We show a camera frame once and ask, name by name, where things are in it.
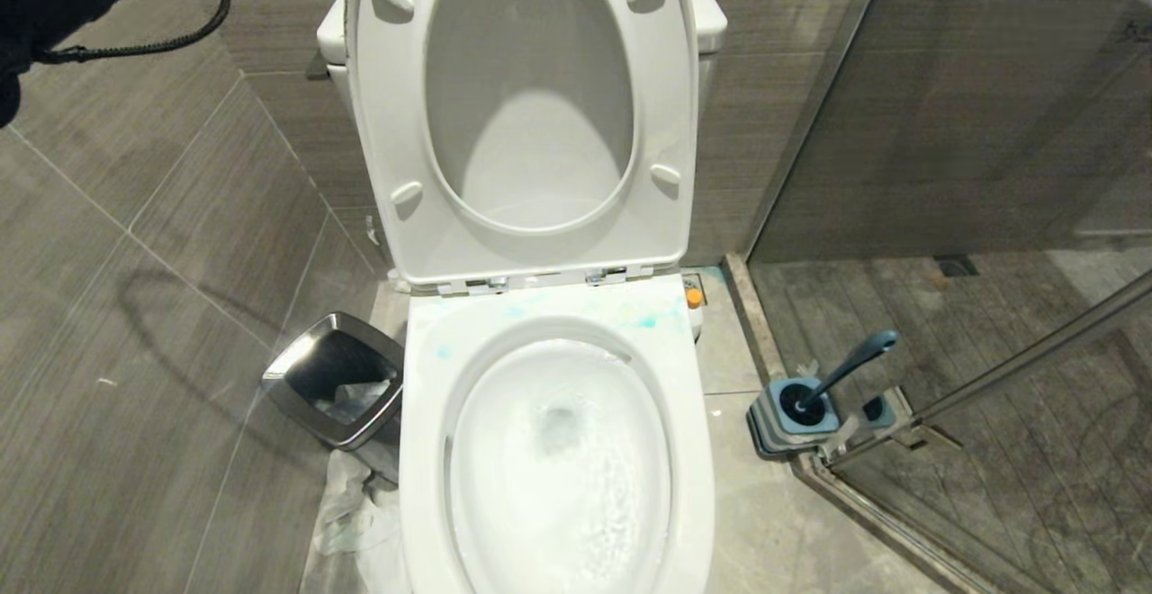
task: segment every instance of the trash can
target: trash can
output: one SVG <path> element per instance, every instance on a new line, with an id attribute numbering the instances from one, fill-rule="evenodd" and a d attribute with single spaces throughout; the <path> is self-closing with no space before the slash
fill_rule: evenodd
<path id="1" fill-rule="evenodd" d="M 347 312 L 332 312 L 268 365 L 263 389 L 293 420 L 400 483 L 404 349 Z"/>

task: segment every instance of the flushing water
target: flushing water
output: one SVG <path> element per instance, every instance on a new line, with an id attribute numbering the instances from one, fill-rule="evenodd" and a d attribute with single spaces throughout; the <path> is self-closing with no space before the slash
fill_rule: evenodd
<path id="1" fill-rule="evenodd" d="M 668 520 L 660 417 L 620 357 L 540 341 L 469 394 L 453 441 L 457 549 L 478 593 L 651 588 Z"/>

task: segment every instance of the gray tile wall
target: gray tile wall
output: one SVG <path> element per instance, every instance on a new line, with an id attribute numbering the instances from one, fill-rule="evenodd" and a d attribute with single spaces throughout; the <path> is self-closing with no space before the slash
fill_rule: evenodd
<path id="1" fill-rule="evenodd" d="M 124 0 L 73 41 L 205 17 Z M 37 68 L 0 130 L 0 592 L 301 577 L 326 452 L 259 376 L 325 312 L 366 319 L 377 275 L 235 55 Z"/>
<path id="2" fill-rule="evenodd" d="M 1149 0 L 876 0 L 756 258 L 1149 228 L 1152 68 L 1128 23 L 1152 25 Z"/>
<path id="3" fill-rule="evenodd" d="M 350 119 L 327 82 L 303 77 L 332 1 L 234 0 L 223 40 L 361 252 L 385 269 L 387 253 L 364 234 L 364 218 L 379 229 L 379 215 Z M 719 1 L 730 21 L 728 45 L 700 131 L 685 265 L 719 262 L 744 244 L 848 3 Z"/>

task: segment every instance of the toilet brush handle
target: toilet brush handle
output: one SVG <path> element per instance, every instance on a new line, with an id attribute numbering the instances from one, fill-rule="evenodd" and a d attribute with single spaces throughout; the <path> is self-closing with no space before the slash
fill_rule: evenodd
<path id="1" fill-rule="evenodd" d="M 811 406 L 819 397 L 824 396 L 824 393 L 832 389 L 832 386 L 844 380 L 848 373 L 859 370 L 861 365 L 876 360 L 877 357 L 884 356 L 889 349 L 896 346 L 897 340 L 900 340 L 900 333 L 897 332 L 880 332 L 876 333 L 874 336 L 869 336 L 859 346 L 852 349 L 852 352 L 848 355 L 848 359 L 843 360 L 832 373 L 828 373 L 828 376 L 824 378 L 824 381 L 811 394 L 808 394 L 803 401 L 798 402 L 796 409 L 801 412 L 806 410 L 808 406 Z"/>

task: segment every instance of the toilet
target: toilet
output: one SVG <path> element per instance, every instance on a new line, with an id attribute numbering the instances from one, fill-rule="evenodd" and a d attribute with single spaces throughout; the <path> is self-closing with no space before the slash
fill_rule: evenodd
<path id="1" fill-rule="evenodd" d="M 705 591 L 712 455 L 677 262 L 726 24 L 715 0 L 338 0 L 321 25 L 412 285 L 417 594 Z"/>

